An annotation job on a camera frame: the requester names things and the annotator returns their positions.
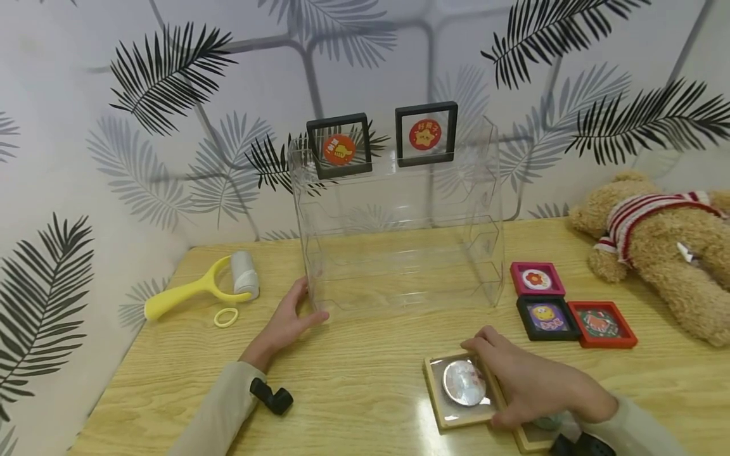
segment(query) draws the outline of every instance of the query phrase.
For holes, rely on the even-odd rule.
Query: teddy bear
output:
[[[730,344],[728,214],[730,190],[664,195],[644,174],[623,171],[569,220],[598,241],[588,258],[595,275],[615,283],[634,269],[682,328],[722,347]]]

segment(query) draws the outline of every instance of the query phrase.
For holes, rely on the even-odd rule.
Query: rubber band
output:
[[[233,317],[231,317],[230,320],[228,320],[225,323],[220,322],[220,316],[224,314],[233,314]],[[227,328],[230,325],[233,325],[236,320],[238,320],[238,309],[235,307],[226,307],[225,309],[221,309],[218,311],[217,314],[215,314],[215,317],[213,317],[213,324],[218,326],[219,328]]]

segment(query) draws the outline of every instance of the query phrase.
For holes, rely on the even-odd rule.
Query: striped sweater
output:
[[[631,266],[629,242],[636,224],[662,209],[679,206],[697,207],[725,218],[725,214],[710,206],[710,197],[705,192],[632,196],[614,206],[608,215],[608,232],[594,248],[615,253],[619,262]]]

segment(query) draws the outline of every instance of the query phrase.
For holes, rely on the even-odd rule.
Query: red sticker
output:
[[[418,150],[433,149],[441,140],[441,125],[433,119],[419,120],[408,137],[411,145]]]
[[[355,157],[355,143],[349,136],[334,134],[323,145],[324,158],[333,165],[346,165]]]

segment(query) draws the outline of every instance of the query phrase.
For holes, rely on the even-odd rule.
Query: red frame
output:
[[[629,324],[623,318],[621,312],[618,311],[618,307],[611,301],[570,301],[568,303],[570,312],[573,313],[573,317],[578,324],[580,329],[580,346],[583,348],[632,348],[634,345],[639,343],[639,339],[634,335],[634,332],[629,327]],[[619,331],[626,335],[626,337],[593,337],[583,326],[583,321],[578,314],[579,310],[591,310],[598,309],[604,312],[613,314],[616,317],[616,322],[619,326]]]
[[[522,273],[520,269],[540,269],[547,272],[547,275],[553,280],[553,290],[532,290],[527,288],[522,283]],[[515,261],[510,266],[510,273],[512,275],[512,283],[515,285],[515,291],[518,296],[530,295],[530,296],[565,296],[565,288],[563,282],[560,281],[558,272],[555,270],[555,266],[552,263],[526,263]]]

